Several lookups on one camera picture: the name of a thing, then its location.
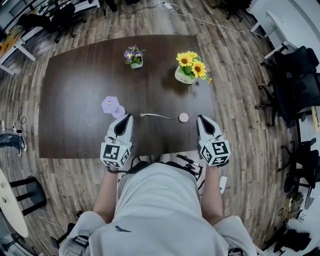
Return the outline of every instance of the white t-shirt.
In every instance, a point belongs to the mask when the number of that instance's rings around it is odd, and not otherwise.
[[[92,211],[83,213],[60,256],[78,235],[89,237],[84,255],[91,256],[227,256],[232,248],[257,255],[238,216],[213,227],[202,218],[196,180],[187,171],[154,163],[125,175],[118,189],[113,221],[106,224]]]

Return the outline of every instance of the yellow flower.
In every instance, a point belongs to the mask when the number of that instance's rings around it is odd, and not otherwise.
[[[192,66],[192,58],[187,53],[178,53],[176,60],[181,67]]]
[[[197,53],[195,53],[195,52],[193,52],[193,51],[187,51],[187,54],[189,54],[189,56],[191,57],[191,58],[195,58],[195,57],[198,57],[198,54]]]
[[[205,78],[206,77],[206,66],[199,60],[195,60],[192,66],[192,72],[194,73],[195,77]]]

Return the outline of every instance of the forearm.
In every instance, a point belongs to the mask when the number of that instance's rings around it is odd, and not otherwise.
[[[202,217],[212,226],[224,218],[217,166],[207,166],[201,199]]]
[[[99,214],[105,223],[110,223],[115,215],[117,203],[118,174],[105,172],[93,211]]]

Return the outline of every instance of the white flower pot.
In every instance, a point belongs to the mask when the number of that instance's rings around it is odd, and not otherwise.
[[[191,79],[190,76],[186,74],[181,74],[179,72],[180,66],[178,66],[175,70],[174,77],[181,83],[187,84],[187,85],[192,85],[196,79]]]
[[[144,59],[141,57],[141,64],[137,64],[137,63],[132,63],[131,64],[131,68],[132,69],[138,69],[138,68],[141,68],[144,64]]]

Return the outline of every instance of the dark wooden table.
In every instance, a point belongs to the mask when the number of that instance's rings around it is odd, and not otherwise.
[[[125,64],[128,46],[146,49],[143,67]],[[175,79],[177,53],[200,54],[195,36],[145,35],[93,43],[50,59],[39,108],[41,158],[90,159],[100,157],[101,142],[115,119],[103,112],[106,96],[117,96],[134,118],[134,155],[160,155],[196,150],[196,118],[214,117],[206,80],[194,85]],[[154,113],[189,121],[140,117]]]

